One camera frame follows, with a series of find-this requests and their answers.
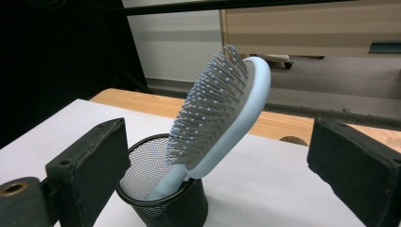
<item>beige panel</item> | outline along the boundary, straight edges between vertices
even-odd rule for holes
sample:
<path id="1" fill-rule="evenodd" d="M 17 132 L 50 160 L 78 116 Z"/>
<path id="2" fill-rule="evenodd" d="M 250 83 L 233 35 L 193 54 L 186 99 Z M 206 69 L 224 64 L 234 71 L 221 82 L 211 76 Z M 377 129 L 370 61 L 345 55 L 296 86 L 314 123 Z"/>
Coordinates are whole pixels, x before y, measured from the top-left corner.
<path id="1" fill-rule="evenodd" d="M 401 41 L 399 0 L 229 9 L 225 20 L 241 53 L 401 57 L 368 53 L 372 41 Z"/>

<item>white wall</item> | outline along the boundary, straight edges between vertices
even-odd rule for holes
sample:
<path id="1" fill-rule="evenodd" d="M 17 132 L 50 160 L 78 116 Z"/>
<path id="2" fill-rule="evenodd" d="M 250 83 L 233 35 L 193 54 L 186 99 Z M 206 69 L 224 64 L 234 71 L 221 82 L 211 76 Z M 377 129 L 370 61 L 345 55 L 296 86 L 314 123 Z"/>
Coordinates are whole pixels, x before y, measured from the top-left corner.
<path id="1" fill-rule="evenodd" d="M 126 8 L 175 2 L 123 0 Z M 129 22 L 147 79 L 194 82 L 222 47 L 218 10 L 130 16 Z"/>

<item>hairbrush handle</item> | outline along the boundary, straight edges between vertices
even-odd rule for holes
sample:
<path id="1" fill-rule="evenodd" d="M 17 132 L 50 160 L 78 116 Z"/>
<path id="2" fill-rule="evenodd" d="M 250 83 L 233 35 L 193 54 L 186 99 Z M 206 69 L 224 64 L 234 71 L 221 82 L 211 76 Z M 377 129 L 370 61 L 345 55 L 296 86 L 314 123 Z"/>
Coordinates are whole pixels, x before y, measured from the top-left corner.
<path id="1" fill-rule="evenodd" d="M 159 183 L 144 198 L 144 201 L 157 201 L 171 196 L 178 191 L 183 179 L 186 177 L 184 165 L 175 165 L 171 170 L 159 181 Z"/>

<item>gray bristle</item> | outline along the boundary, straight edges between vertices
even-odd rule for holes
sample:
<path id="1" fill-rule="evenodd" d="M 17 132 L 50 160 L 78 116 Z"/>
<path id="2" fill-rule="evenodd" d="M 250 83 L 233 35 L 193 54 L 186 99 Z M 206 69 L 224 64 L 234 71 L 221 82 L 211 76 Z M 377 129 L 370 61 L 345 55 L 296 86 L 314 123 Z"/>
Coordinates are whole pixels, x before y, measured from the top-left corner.
<path id="1" fill-rule="evenodd" d="M 248 69 L 231 45 L 219 52 L 188 93 L 167 144 L 167 162 L 195 166 L 234 122 L 249 85 Z"/>

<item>bristle pad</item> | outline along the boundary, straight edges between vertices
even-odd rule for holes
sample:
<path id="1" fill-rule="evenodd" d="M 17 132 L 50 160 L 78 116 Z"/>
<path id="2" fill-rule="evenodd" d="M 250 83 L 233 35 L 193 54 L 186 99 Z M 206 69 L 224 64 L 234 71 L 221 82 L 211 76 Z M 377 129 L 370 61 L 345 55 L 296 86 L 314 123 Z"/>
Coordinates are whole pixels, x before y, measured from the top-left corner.
<path id="1" fill-rule="evenodd" d="M 254 68 L 225 46 L 189 91 L 168 136 L 167 162 L 192 169 L 238 117 L 253 87 Z"/>

